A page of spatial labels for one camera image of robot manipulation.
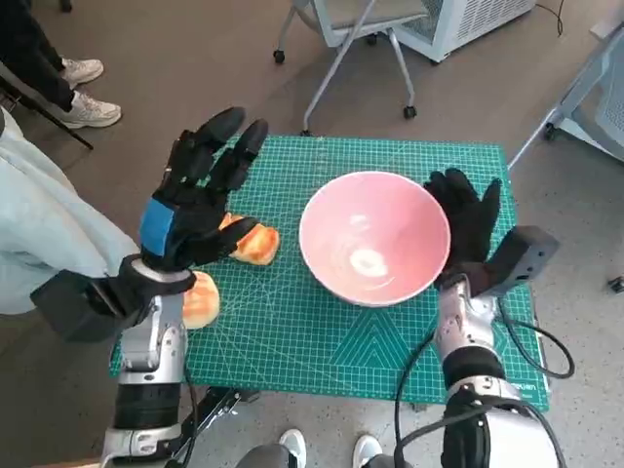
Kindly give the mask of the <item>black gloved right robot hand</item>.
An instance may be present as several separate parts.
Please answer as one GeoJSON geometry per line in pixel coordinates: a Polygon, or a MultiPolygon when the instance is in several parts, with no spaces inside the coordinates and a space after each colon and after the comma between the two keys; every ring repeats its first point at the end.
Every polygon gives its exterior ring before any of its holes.
{"type": "Polygon", "coordinates": [[[448,168],[430,174],[424,188],[448,219],[450,249],[445,268],[485,262],[500,210],[501,180],[494,178],[480,197],[465,173],[448,168]]]}

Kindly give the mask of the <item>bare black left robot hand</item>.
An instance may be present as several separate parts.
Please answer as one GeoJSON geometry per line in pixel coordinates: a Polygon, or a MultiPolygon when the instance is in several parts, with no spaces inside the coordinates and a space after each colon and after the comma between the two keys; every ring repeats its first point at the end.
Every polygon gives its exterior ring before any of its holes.
{"type": "Polygon", "coordinates": [[[151,268],[176,272],[218,261],[258,225],[253,217],[221,225],[230,193],[245,183],[268,135],[268,123],[257,119],[227,147],[245,117],[244,108],[229,107],[174,142],[139,229],[141,257],[151,268]]]}

